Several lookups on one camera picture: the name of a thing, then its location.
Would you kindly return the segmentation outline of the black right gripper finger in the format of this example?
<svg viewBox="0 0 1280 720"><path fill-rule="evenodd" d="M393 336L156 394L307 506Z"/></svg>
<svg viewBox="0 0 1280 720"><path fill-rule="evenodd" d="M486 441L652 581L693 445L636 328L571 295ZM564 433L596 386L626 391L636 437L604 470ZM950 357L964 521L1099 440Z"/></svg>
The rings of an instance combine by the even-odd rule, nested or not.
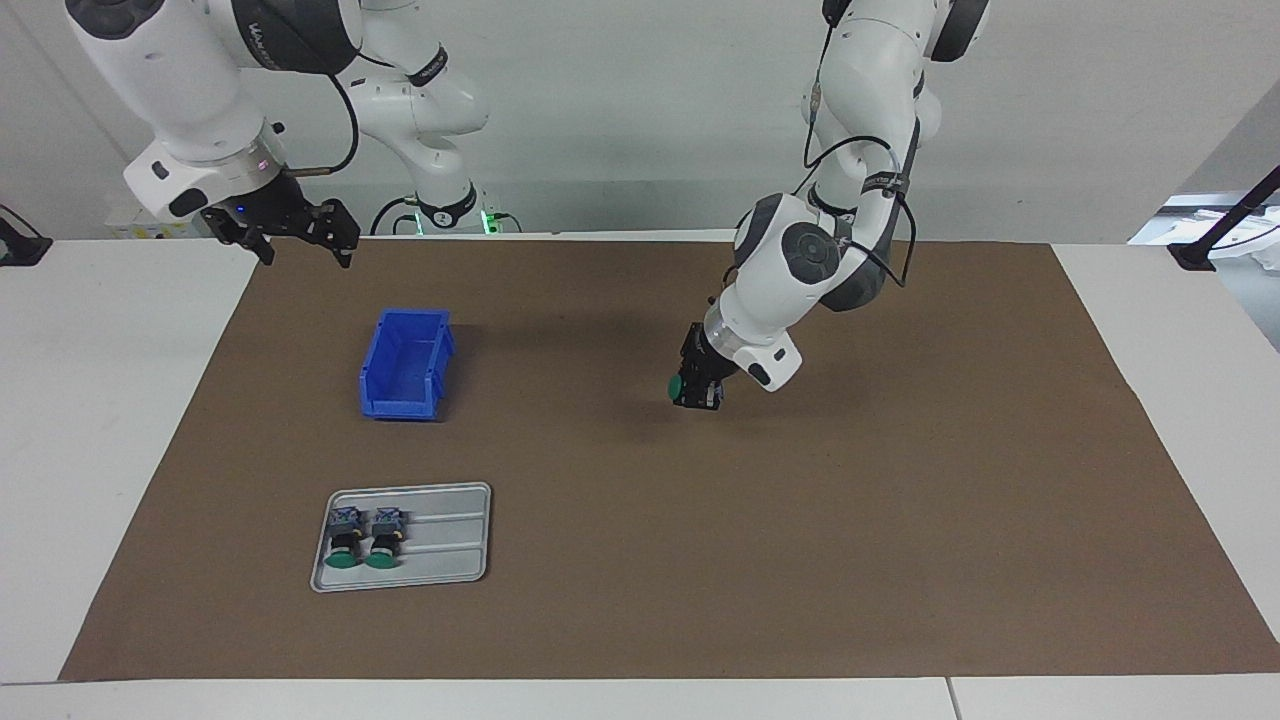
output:
<svg viewBox="0 0 1280 720"><path fill-rule="evenodd" d="M325 249L339 264L351 268L361 237L361 227L339 199L307 208L305 241Z"/></svg>
<svg viewBox="0 0 1280 720"><path fill-rule="evenodd" d="M274 263L275 250L260 228L243 227L236 220L214 220L212 232L220 243L236 246L255 255L259 264L270 266Z"/></svg>

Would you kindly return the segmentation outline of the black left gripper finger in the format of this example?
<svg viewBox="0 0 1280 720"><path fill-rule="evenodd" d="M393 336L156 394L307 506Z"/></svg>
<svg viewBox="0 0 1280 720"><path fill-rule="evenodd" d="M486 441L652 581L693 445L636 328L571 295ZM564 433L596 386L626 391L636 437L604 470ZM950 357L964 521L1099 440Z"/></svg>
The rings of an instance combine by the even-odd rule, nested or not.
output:
<svg viewBox="0 0 1280 720"><path fill-rule="evenodd" d="M676 375L676 405L686 409L716 411L724 396L723 377L695 372Z"/></svg>

